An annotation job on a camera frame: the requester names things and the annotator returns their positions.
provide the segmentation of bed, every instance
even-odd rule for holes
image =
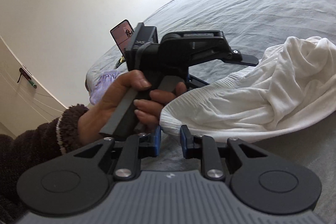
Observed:
[[[171,31],[222,30],[231,47],[259,59],[267,47],[289,36],[327,37],[336,43],[336,0],[172,0],[144,21],[157,26],[159,40]],[[113,46],[87,73],[89,90],[101,73],[112,70],[120,52]],[[190,68],[209,83],[241,70],[211,61]],[[119,67],[126,71],[126,65]],[[323,190],[315,212],[326,222],[336,217],[336,114],[304,130],[256,143],[263,149],[313,170]],[[198,160],[185,160],[178,143],[165,136],[159,159],[143,160],[151,170],[192,170]]]

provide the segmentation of smartphone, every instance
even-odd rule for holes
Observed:
[[[125,48],[127,48],[127,44],[131,39],[134,30],[129,24],[127,19],[120,22],[117,26],[115,26],[110,33],[116,42],[119,50],[121,51],[122,55],[125,57]]]

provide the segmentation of lavender fabric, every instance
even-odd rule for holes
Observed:
[[[95,105],[98,103],[109,86],[113,83],[113,81],[118,77],[120,74],[117,70],[105,71],[99,78],[98,83],[93,88],[91,95],[90,95],[90,103]]]

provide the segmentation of dark clothing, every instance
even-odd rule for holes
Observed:
[[[15,140],[0,135],[0,220],[10,223],[26,208],[16,193],[16,182],[29,168],[81,147],[78,119],[84,105],[67,109],[60,118],[28,130]]]

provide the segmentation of hand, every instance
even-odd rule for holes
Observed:
[[[140,91],[149,89],[151,84],[145,79],[143,73],[138,70],[132,70],[120,75],[110,85],[102,100],[78,120],[78,136],[83,145],[101,138],[100,130],[109,120],[130,87]],[[177,95],[181,95],[184,92],[186,92],[185,85],[179,83],[176,86]],[[164,104],[169,103],[176,96],[173,93],[153,90],[150,93],[150,97],[153,101],[139,100],[135,102],[135,105],[139,109],[136,111],[138,119],[142,123],[153,127],[159,123],[160,113]]]
[[[159,124],[160,114],[163,107],[186,91],[187,88],[182,82],[176,85],[176,95],[168,91],[152,90],[149,93],[152,99],[151,101],[134,100],[134,105],[137,107],[135,114],[141,123],[152,129]]]

